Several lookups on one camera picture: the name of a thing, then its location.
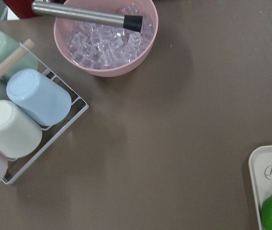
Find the table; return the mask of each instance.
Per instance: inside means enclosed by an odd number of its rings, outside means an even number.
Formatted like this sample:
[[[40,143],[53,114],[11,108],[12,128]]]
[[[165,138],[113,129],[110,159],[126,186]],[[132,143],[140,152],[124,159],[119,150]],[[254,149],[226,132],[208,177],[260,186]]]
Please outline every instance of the table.
[[[67,62],[53,18],[0,22],[90,105],[0,184],[0,229],[257,229],[248,158],[272,145],[272,1],[154,3],[149,56],[115,78]]]

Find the dish rack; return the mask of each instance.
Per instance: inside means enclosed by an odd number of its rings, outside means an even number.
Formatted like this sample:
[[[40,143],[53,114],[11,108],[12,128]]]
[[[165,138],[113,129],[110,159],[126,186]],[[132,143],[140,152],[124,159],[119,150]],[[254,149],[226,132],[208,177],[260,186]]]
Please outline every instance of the dish rack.
[[[21,176],[27,168],[89,108],[89,105],[44,62],[22,44],[20,45],[38,60],[40,67],[38,70],[39,72],[70,94],[72,103],[68,115],[61,122],[53,126],[40,126],[42,130],[42,140],[32,153],[22,158],[8,159],[8,169],[2,179],[5,184],[12,184],[15,182],[19,176]]]

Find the red object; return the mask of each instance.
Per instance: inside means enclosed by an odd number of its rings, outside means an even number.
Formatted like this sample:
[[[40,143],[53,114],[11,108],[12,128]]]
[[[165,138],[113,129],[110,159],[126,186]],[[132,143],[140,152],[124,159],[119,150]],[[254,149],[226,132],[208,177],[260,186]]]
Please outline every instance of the red object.
[[[32,18],[38,16],[32,11],[34,0],[3,0],[3,2],[17,15],[18,18]]]

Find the pile of ice cubes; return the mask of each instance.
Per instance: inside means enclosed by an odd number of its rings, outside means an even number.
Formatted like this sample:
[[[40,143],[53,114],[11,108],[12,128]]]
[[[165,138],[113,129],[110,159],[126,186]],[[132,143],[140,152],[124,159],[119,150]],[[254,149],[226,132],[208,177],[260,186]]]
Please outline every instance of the pile of ice cubes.
[[[152,20],[139,13],[135,4],[118,11],[124,15],[142,15],[141,32],[121,27],[75,21],[65,43],[71,59],[90,69],[111,69],[130,63],[147,48],[153,38]]]

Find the green cup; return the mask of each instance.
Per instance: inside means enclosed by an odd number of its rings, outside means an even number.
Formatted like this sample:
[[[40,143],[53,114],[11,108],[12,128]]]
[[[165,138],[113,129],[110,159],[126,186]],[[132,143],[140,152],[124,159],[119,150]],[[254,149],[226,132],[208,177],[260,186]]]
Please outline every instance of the green cup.
[[[19,42],[0,31],[0,63],[20,46]],[[3,78],[8,81],[11,76],[22,69],[38,69],[38,60],[31,54],[25,55]]]

